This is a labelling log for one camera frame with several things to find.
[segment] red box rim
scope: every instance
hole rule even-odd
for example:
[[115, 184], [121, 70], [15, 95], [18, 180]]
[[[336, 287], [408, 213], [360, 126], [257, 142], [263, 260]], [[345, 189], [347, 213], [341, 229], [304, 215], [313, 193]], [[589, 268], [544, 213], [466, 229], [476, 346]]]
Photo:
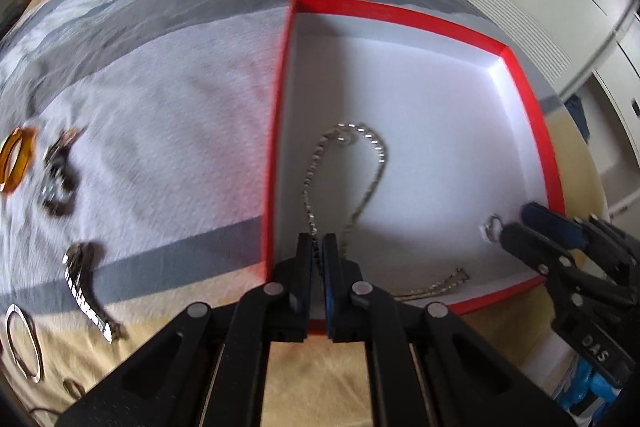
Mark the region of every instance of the red box rim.
[[[388, 4], [361, 0], [291, 0], [289, 4], [289, 12], [287, 14], [287, 25], [281, 43], [280, 62], [276, 69], [277, 76], [274, 85], [275, 98], [271, 113], [271, 134], [268, 144], [268, 173], [264, 198], [262, 232], [260, 238], [265, 280], [271, 276], [271, 271], [273, 269], [276, 170], [278, 167], [278, 146], [282, 122], [282, 95], [289, 59], [289, 43], [297, 13], [346, 15], [350, 17], [379, 20], [402, 26], [410, 26], [411, 28], [418, 28], [464, 42], [465, 44], [469, 44], [502, 58], [514, 80], [516, 89], [518, 89], [518, 93], [522, 99], [522, 103], [529, 119], [529, 124], [538, 149], [538, 155], [540, 156], [548, 207], [550, 210], [559, 214], [565, 213], [564, 196], [562, 193], [562, 183], [560, 181], [558, 163], [556, 163], [556, 153], [545, 124], [544, 114], [542, 113], [540, 104], [536, 99], [536, 95], [533, 93], [531, 86], [529, 85], [529, 81], [527, 80], [524, 70], [520, 66], [520, 63], [513, 51], [511, 51], [506, 44], [467, 28], [466, 26], [462, 26], [427, 13], [417, 12]], [[457, 314], [470, 313], [491, 304], [509, 299], [521, 292], [539, 285], [543, 281], [543, 277], [533, 277], [533, 279], [504, 288], [500, 291], [452, 304], [449, 308]]]

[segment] black cord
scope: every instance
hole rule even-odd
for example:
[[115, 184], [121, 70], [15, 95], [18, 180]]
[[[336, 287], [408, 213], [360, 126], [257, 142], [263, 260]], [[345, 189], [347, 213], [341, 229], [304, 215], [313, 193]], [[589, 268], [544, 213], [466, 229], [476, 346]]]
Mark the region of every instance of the black cord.
[[34, 407], [29, 411], [29, 415], [33, 416], [33, 414], [37, 412], [48, 412], [49, 414], [53, 414], [55, 416], [62, 416], [61, 412], [54, 411], [53, 409], [47, 409], [46, 407]]

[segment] jewelry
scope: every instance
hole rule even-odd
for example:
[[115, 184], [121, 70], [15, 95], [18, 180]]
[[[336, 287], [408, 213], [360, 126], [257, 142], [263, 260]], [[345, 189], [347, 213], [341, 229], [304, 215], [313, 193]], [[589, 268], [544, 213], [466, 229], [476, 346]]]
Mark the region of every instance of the jewelry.
[[[36, 363], [38, 364], [38, 371], [35, 375], [29, 372], [29, 369], [26, 367], [24, 361], [20, 358], [20, 356], [15, 352], [14, 340], [11, 336], [11, 330], [9, 329], [9, 325], [11, 322], [12, 315], [18, 315], [20, 320], [27, 327], [27, 331], [29, 331], [29, 338], [31, 339], [31, 346], [33, 346], [33, 350], [36, 353]], [[24, 375], [24, 378], [27, 380], [31, 380], [33, 383], [38, 383], [42, 378], [42, 352], [40, 351], [40, 344], [38, 344], [38, 340], [36, 338], [35, 332], [33, 331], [33, 327], [31, 322], [27, 320], [27, 317], [24, 316], [22, 310], [15, 304], [10, 305], [7, 308], [6, 315], [4, 317], [4, 327], [6, 329], [6, 338], [9, 344], [9, 353], [11, 354], [12, 359], [14, 360], [15, 365], [18, 366], [20, 372]]]
[[[322, 266], [322, 256], [320, 255], [320, 246], [318, 241], [318, 227], [316, 225], [316, 216], [313, 213], [311, 208], [311, 201], [309, 198], [309, 187], [311, 186], [311, 182], [316, 177], [316, 171], [318, 170], [318, 164], [322, 158], [322, 154], [324, 153], [324, 149], [329, 142], [332, 140], [336, 140], [338, 143], [342, 145], [351, 144], [353, 134], [357, 133], [365, 138], [369, 139], [371, 144], [374, 147], [376, 155], [378, 156], [378, 169], [376, 170], [376, 174], [374, 175], [373, 180], [367, 187], [367, 191], [362, 198], [360, 204], [356, 207], [356, 210], [351, 217], [347, 221], [346, 226], [340, 236], [340, 240], [338, 242], [338, 251], [341, 256], [346, 258], [347, 248], [349, 245], [349, 237], [351, 232], [353, 231], [353, 227], [356, 225], [358, 218], [362, 215], [365, 207], [373, 197], [376, 189], [378, 188], [378, 184], [382, 179], [382, 174], [386, 168], [386, 146], [384, 142], [380, 139], [378, 134], [367, 127], [363, 123], [355, 124], [355, 123], [339, 123], [338, 125], [331, 127], [328, 131], [322, 134], [318, 143], [316, 144], [316, 148], [314, 149], [314, 154], [311, 156], [311, 165], [306, 171], [304, 189], [302, 191], [302, 198], [305, 204], [305, 212], [306, 219], [309, 223], [309, 230], [312, 238], [312, 252], [314, 261], [316, 266], [318, 266], [318, 271], [320, 272], [321, 277], [324, 274], [324, 267]], [[456, 271], [442, 280], [441, 282], [435, 283], [429, 286], [428, 289], [424, 290], [414, 290], [406, 293], [392, 294], [400, 301], [409, 301], [415, 299], [424, 299], [427, 297], [434, 297], [436, 295], [441, 295], [446, 293], [456, 286], [459, 286], [462, 283], [465, 283], [469, 279], [468, 274], [465, 272], [463, 268], [458, 268]]]
[[54, 217], [71, 212], [76, 181], [68, 165], [68, 157], [71, 146], [79, 136], [80, 131], [76, 128], [61, 132], [60, 138], [44, 155], [45, 176], [40, 190], [40, 204]]
[[489, 219], [487, 219], [486, 223], [482, 225], [482, 232], [489, 243], [498, 243], [498, 241], [500, 241], [502, 228], [503, 226], [500, 216], [493, 214]]
[[65, 265], [65, 279], [71, 290], [71, 295], [102, 336], [111, 344], [120, 336], [119, 326], [106, 318], [106, 314], [93, 306], [89, 292], [86, 291], [86, 274], [94, 258], [94, 246], [91, 243], [76, 243], [71, 245], [62, 258]]
[[65, 378], [62, 381], [62, 388], [74, 400], [80, 400], [86, 394], [84, 387], [72, 378]]
[[[24, 179], [33, 160], [36, 130], [17, 127], [8, 136], [0, 149], [0, 193], [11, 194]], [[20, 147], [14, 158], [16, 148]]]

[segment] orange bangle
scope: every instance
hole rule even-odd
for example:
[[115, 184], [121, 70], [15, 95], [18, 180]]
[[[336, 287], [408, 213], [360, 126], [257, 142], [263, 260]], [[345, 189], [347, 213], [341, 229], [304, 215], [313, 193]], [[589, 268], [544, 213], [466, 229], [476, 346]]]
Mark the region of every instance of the orange bangle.
[[[11, 194], [22, 182], [27, 169], [33, 161], [36, 130], [30, 127], [17, 127], [4, 141], [0, 150], [0, 193]], [[15, 162], [12, 157], [16, 147], [20, 146]]]

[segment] silver ring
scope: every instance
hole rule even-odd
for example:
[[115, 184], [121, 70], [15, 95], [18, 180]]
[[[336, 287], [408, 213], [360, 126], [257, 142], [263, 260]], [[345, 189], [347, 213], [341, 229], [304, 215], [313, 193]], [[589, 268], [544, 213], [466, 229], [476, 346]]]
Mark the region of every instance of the silver ring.
[[502, 228], [502, 220], [497, 214], [489, 217], [489, 219], [487, 219], [487, 222], [482, 225], [484, 236], [490, 243], [498, 243], [498, 241], [500, 241]]
[[[33, 346], [33, 350], [36, 353], [36, 362], [38, 364], [38, 372], [35, 375], [32, 375], [27, 369], [24, 361], [18, 356], [15, 352], [14, 341], [11, 338], [11, 331], [9, 329], [10, 320], [13, 314], [18, 315], [21, 318], [22, 322], [25, 326], [27, 326], [27, 331], [29, 331], [29, 338], [31, 339], [31, 346]], [[40, 346], [38, 345], [38, 341], [36, 340], [36, 336], [31, 328], [31, 324], [27, 320], [27, 317], [24, 316], [22, 310], [15, 304], [10, 305], [7, 308], [6, 316], [4, 318], [4, 327], [6, 328], [6, 339], [9, 343], [9, 353], [11, 353], [12, 359], [14, 359], [15, 365], [18, 366], [21, 373], [24, 375], [24, 378], [27, 380], [31, 380], [33, 383], [38, 383], [42, 378], [42, 354], [40, 352]]]

